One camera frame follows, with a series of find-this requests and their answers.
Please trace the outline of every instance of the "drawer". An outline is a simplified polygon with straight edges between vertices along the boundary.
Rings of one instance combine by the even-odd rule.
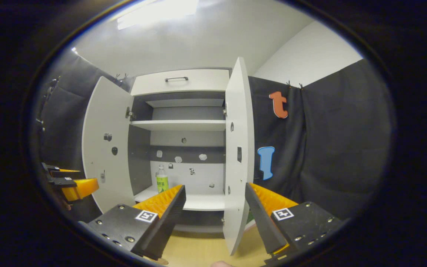
[[[137,76],[131,95],[183,91],[225,91],[229,80],[228,69],[185,69],[158,72]]]

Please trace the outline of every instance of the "cabinet shelf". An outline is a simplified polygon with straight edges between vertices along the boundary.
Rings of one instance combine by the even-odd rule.
[[[150,186],[134,196],[134,200],[141,202],[158,194],[157,186]],[[223,211],[225,209],[224,194],[195,195],[186,194],[183,209],[185,211]]]
[[[225,130],[225,120],[159,120],[131,122],[150,131],[216,131]]]

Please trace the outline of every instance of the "open cabinet door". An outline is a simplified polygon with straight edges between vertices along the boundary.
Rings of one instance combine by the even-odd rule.
[[[134,205],[128,171],[129,117],[134,97],[101,77],[88,102],[82,130],[82,159],[87,178],[98,178],[92,196],[105,213],[116,204]],[[104,135],[111,135],[105,140]]]
[[[255,137],[251,92],[244,59],[239,57],[225,90],[226,166],[224,237],[231,255],[242,239],[249,206],[245,184],[253,183]]]

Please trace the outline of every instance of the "green label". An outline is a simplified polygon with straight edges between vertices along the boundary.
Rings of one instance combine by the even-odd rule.
[[[169,189],[169,184],[168,184],[168,177],[159,177],[156,176],[156,180],[158,182],[158,192],[164,192],[167,189]]]

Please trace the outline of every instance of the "letter cutout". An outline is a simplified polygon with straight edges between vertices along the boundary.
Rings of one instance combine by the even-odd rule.
[[[281,119],[288,117],[288,112],[283,110],[283,103],[286,103],[286,98],[281,95],[280,91],[271,93],[269,98],[273,100],[273,111],[274,114]]]
[[[273,159],[274,147],[265,146],[258,149],[259,158],[259,169],[263,171],[263,180],[268,180],[273,177],[271,173],[271,160]]]

